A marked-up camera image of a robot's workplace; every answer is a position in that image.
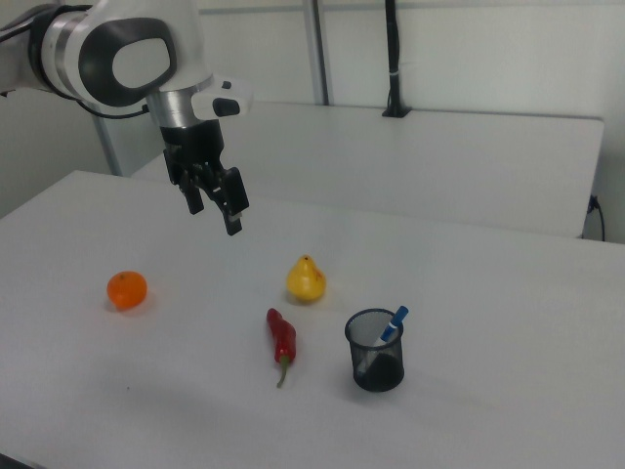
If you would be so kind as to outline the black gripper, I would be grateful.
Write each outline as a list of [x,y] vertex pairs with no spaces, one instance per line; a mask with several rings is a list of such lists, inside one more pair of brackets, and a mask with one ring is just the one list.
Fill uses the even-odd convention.
[[226,232],[242,230],[242,212],[249,207],[247,192],[236,167],[224,169],[221,153],[225,147],[218,120],[204,121],[189,127],[161,127],[163,152],[170,181],[187,201],[188,211],[196,215],[204,209],[202,183],[196,168],[206,169],[205,192],[220,209]]

